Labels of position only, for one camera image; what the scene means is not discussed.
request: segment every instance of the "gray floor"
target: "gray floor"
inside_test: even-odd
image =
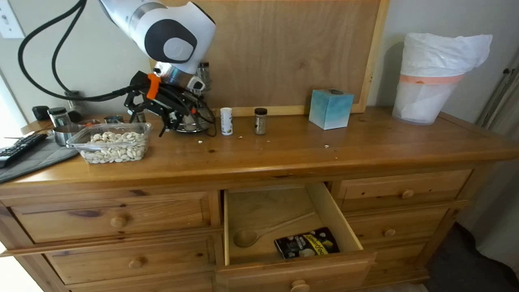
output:
[[[428,267],[429,292],[519,292],[512,270],[481,257],[471,236],[454,226]]]

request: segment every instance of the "bottle cap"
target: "bottle cap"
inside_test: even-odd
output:
[[[267,114],[267,109],[264,109],[264,108],[256,108],[256,109],[254,109],[254,114],[256,114],[256,116],[265,116],[265,114]]]

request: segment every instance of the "tissue box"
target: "tissue box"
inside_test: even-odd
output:
[[[350,119],[353,96],[340,92],[311,92],[308,121],[322,131],[343,129]]]

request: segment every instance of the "wooden wall panel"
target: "wooden wall panel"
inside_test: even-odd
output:
[[[184,0],[165,0],[183,6]],[[217,25],[209,49],[210,108],[282,108],[303,114],[311,90],[363,105],[385,0],[194,0]]]

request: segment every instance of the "window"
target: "window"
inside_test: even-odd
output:
[[[0,127],[0,137],[8,135],[19,135],[19,129],[24,127],[27,122],[19,113],[19,108],[8,90],[1,74],[0,74],[0,118],[1,118],[1,127]]]

